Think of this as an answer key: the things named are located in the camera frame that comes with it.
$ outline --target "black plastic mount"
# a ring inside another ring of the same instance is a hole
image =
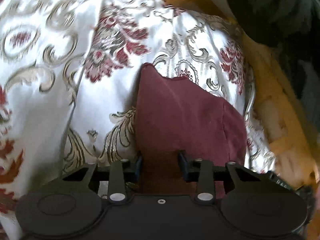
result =
[[[130,195],[126,183],[138,182],[141,157],[110,167],[85,164],[23,196],[18,222],[28,240],[161,240],[172,233],[175,239],[301,239],[296,232],[306,223],[307,205],[275,174],[256,174],[234,162],[214,166],[184,151],[178,162],[185,181],[197,182],[192,196]],[[109,181],[106,199],[97,195],[100,181]],[[226,192],[220,200],[216,181]]]

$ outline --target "dark green fabric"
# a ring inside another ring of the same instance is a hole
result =
[[[308,118],[320,131],[320,113],[316,110],[320,109],[320,99],[307,98],[310,89],[320,85],[320,0],[227,1],[249,37],[280,52],[278,60],[283,71],[301,99]],[[312,63],[315,78],[307,78],[300,60]]]
[[[319,0],[227,0],[241,27],[258,43],[318,62]]]

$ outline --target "white patterned fabric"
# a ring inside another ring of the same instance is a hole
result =
[[[248,68],[246,75],[246,110],[244,113],[245,128],[247,130],[247,150],[244,166],[257,173],[267,173],[276,168],[276,158],[270,151],[268,140],[260,122],[254,117],[253,103],[256,96],[253,69]]]
[[[0,3],[0,222],[10,239],[21,237],[13,210],[29,190],[84,163],[135,156],[143,63],[245,112],[241,33],[221,18],[162,0]]]

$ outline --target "wooden furniture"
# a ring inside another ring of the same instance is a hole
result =
[[[177,7],[193,3],[206,14],[226,18],[211,0],[165,1]],[[316,143],[316,129],[307,121],[301,103],[272,50],[257,44],[246,34],[243,35],[243,49],[255,74],[257,94],[254,109],[265,128],[270,149],[277,156],[277,172],[295,188],[302,185],[317,188],[319,174],[316,163],[320,163],[320,148]],[[320,212],[309,225],[309,240],[316,240],[319,228]]]

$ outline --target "silver rivet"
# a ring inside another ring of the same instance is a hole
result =
[[[159,200],[158,200],[158,203],[159,203],[159,204],[164,204],[164,203],[165,203],[165,200],[164,200],[164,199],[159,199]]]
[[[198,199],[202,200],[202,201],[209,201],[209,200],[212,200],[213,199],[213,195],[210,194],[210,193],[200,193],[198,195]]]
[[[122,201],[125,199],[125,195],[122,193],[113,193],[110,195],[112,201]]]

